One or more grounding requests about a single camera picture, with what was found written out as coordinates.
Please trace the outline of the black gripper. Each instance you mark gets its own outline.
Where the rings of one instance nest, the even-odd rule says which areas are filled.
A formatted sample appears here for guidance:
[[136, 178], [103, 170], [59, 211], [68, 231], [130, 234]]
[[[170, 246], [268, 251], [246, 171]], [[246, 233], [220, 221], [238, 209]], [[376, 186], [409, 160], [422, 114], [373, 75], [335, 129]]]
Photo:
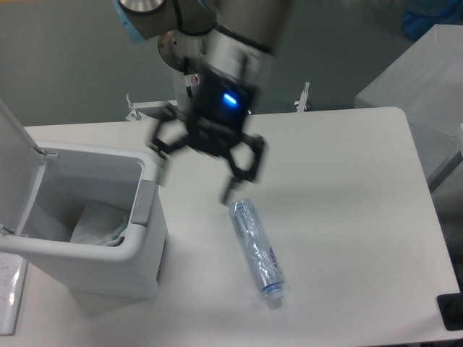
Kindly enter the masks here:
[[146, 145], [160, 166], [158, 184], [165, 185], [171, 157], [186, 148], [188, 135], [191, 148], [221, 156], [228, 163], [230, 174], [221, 194], [222, 205], [229, 204], [232, 191], [243, 181], [254, 182], [266, 151], [266, 140], [259, 134], [242, 131], [257, 93], [255, 85], [207, 69], [187, 112], [186, 125], [185, 114], [170, 103], [156, 111], [153, 115], [156, 122]]

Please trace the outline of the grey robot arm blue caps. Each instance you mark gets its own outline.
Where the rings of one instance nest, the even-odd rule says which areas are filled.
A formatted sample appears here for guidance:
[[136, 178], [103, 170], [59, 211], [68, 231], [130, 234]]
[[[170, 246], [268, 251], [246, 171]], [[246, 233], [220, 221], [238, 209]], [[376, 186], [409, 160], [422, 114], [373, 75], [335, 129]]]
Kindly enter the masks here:
[[158, 41], [182, 75], [184, 98], [143, 113], [157, 121], [148, 147], [163, 160], [184, 147], [223, 158], [231, 178], [221, 199], [254, 181], [266, 143], [244, 131], [275, 58], [292, 1], [115, 1], [134, 42]]

